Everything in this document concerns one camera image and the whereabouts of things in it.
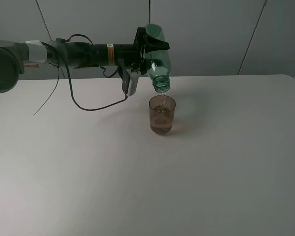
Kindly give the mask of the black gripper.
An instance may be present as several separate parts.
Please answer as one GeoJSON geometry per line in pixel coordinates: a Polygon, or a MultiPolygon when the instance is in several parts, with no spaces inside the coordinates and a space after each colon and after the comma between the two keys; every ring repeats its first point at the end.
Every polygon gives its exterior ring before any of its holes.
{"type": "Polygon", "coordinates": [[[168,42],[156,39],[146,34],[144,27],[138,27],[133,44],[121,44],[118,49],[118,74],[124,69],[146,74],[147,66],[144,59],[145,52],[164,51],[170,48],[168,42]]]}

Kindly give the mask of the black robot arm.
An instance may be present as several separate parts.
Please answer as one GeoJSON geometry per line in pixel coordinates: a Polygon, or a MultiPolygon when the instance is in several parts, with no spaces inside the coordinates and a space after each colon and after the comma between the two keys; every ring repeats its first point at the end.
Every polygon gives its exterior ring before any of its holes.
{"type": "Polygon", "coordinates": [[[88,68],[116,66],[127,96],[135,93],[138,76],[145,74],[144,55],[168,50],[169,44],[147,34],[138,27],[133,44],[93,44],[56,39],[48,45],[39,40],[12,42],[0,40],[0,93],[11,90],[25,67],[50,64],[57,68],[88,68]]]}

